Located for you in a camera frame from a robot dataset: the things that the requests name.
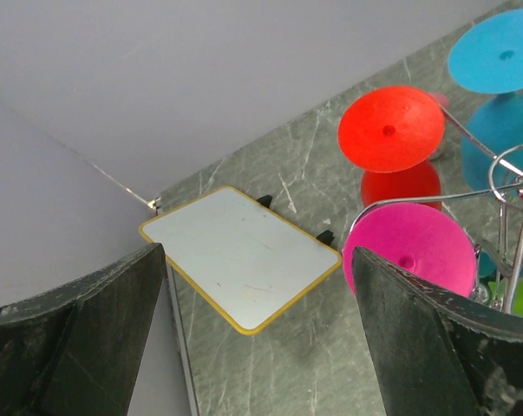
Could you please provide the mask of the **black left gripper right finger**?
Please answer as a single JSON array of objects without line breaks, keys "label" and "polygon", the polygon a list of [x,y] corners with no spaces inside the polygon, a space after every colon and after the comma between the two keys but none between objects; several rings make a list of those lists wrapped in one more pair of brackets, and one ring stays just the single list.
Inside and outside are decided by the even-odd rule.
[{"label": "black left gripper right finger", "polygon": [[523,318],[356,248],[352,271],[388,415],[523,415]]}]

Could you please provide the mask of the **yellow-framed whiteboard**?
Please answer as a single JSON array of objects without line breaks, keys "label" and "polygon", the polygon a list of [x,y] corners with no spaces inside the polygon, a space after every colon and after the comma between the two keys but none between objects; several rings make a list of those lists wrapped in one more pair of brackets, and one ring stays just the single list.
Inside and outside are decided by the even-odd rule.
[{"label": "yellow-framed whiteboard", "polygon": [[140,227],[242,335],[255,335],[339,269],[340,253],[231,186]]}]

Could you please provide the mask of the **magenta wine glass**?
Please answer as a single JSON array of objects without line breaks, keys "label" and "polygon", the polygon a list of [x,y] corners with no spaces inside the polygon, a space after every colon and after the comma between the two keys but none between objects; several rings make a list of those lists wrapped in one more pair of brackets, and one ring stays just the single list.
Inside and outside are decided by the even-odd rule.
[{"label": "magenta wine glass", "polygon": [[356,290],[352,260],[363,247],[406,271],[468,297],[477,277],[474,246],[448,215],[416,203],[394,203],[369,211],[353,226],[343,246],[343,273]]}]

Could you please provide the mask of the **green wine glass front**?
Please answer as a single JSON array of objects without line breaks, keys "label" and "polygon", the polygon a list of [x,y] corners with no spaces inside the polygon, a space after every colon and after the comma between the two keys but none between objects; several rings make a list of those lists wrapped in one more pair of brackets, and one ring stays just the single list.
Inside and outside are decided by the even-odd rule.
[{"label": "green wine glass front", "polygon": [[[505,288],[507,286],[507,280],[502,279],[500,281],[500,286],[496,286],[495,281],[490,281],[487,283],[488,288],[491,290],[491,299],[497,299],[500,302],[503,302],[503,297],[505,295]],[[523,317],[523,279],[519,281],[515,296],[512,303],[512,313],[514,315]]]}]

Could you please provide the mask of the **red wine glass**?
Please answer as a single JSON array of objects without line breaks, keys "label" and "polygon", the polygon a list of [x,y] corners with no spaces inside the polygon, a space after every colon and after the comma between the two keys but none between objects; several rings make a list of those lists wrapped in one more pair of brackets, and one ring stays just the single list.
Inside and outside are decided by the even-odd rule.
[{"label": "red wine glass", "polygon": [[445,132],[444,102],[418,88],[393,85],[361,96],[345,110],[337,142],[344,157],[363,170],[365,206],[441,194],[430,159]]}]

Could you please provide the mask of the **blue wine glass front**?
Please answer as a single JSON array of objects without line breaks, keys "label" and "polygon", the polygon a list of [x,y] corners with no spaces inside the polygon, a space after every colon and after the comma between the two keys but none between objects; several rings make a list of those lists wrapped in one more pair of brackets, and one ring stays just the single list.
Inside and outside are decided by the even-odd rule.
[{"label": "blue wine glass front", "polygon": [[448,71],[460,87],[485,94],[467,130],[499,155],[523,144],[523,8],[476,24],[452,47]]}]

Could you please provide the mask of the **chrome wine glass rack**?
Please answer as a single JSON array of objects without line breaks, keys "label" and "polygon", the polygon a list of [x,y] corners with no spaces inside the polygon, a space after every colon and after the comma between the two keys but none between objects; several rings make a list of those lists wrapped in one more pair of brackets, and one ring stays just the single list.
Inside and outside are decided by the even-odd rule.
[{"label": "chrome wine glass rack", "polygon": [[510,141],[512,144],[503,152],[497,153],[486,145],[479,137],[475,136],[462,123],[460,123],[444,106],[440,106],[446,120],[459,130],[473,146],[490,159],[487,168],[487,187],[469,193],[453,194],[437,197],[410,197],[410,198],[389,198],[382,202],[375,202],[356,217],[353,225],[369,214],[371,211],[385,205],[399,203],[427,203],[427,202],[446,202],[459,199],[475,198],[482,195],[491,194],[500,204],[499,209],[499,242],[495,247],[487,252],[490,261],[495,264],[497,276],[504,276],[508,282],[505,284],[503,295],[497,294],[491,301],[491,305],[505,313],[512,314],[516,301],[516,289],[520,280],[523,278],[523,219],[520,227],[520,234],[516,244],[516,251],[513,261],[506,260],[507,255],[507,211],[509,209],[518,211],[523,216],[523,169],[518,168],[508,160],[508,156],[523,151],[523,133],[516,133],[513,129],[497,127],[495,132],[502,139]]}]

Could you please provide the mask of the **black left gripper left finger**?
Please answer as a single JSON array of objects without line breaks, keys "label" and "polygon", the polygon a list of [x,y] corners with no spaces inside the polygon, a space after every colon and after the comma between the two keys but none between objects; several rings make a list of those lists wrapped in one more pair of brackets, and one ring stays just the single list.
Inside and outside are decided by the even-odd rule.
[{"label": "black left gripper left finger", "polygon": [[148,244],[0,307],[0,415],[127,414],[165,277]]}]

